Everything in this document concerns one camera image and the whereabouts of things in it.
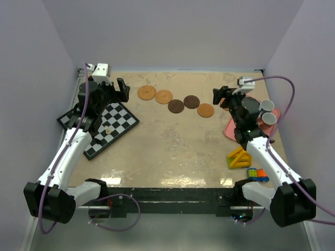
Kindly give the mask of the light orange wooden coaster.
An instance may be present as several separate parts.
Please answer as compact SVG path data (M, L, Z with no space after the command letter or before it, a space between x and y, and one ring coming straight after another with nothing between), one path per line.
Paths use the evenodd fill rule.
M214 114L215 111L212 105L203 103L198 106L197 112L201 117L209 118Z

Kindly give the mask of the scalloped light cork coaster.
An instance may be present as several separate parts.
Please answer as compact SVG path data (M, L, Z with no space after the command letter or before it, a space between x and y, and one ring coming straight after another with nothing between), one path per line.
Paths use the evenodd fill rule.
M137 91L137 95L141 100L151 100L156 96L156 89L151 85L144 85Z

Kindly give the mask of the round light cork coaster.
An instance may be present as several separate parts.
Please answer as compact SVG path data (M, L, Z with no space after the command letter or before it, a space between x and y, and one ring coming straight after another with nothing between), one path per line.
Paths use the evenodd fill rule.
M173 95L169 90L160 90L155 95L155 100L159 104L168 104L173 99Z

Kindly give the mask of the dark brown wooden coaster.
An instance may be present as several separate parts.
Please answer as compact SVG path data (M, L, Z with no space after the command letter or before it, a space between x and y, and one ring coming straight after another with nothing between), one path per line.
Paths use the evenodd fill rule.
M184 110L184 103L179 99L173 99L168 103L168 110L172 113L180 113Z

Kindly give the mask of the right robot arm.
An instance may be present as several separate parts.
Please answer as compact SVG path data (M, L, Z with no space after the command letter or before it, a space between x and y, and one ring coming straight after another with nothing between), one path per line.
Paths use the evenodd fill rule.
M265 170L273 184L267 188L251 179L235 183L230 201L246 205L253 201L270 211L274 222L285 227L316 216L316 185L302 179L276 153L269 137L258 125L259 102L235 88L213 90L213 104L227 108L235 124L234 137Z

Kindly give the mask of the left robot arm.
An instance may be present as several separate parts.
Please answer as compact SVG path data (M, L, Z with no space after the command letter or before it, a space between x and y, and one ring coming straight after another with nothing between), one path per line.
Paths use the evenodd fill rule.
M61 147L39 179L24 187L24 197L32 216L66 224L78 207L90 201L96 205L107 202L106 182L90 178L70 188L69 181L79 157L98 134L103 111L110 104L129 100L130 87L122 78L118 78L117 83L119 90L115 90L113 84L98 84L89 77L87 83L80 85L78 102L70 110Z

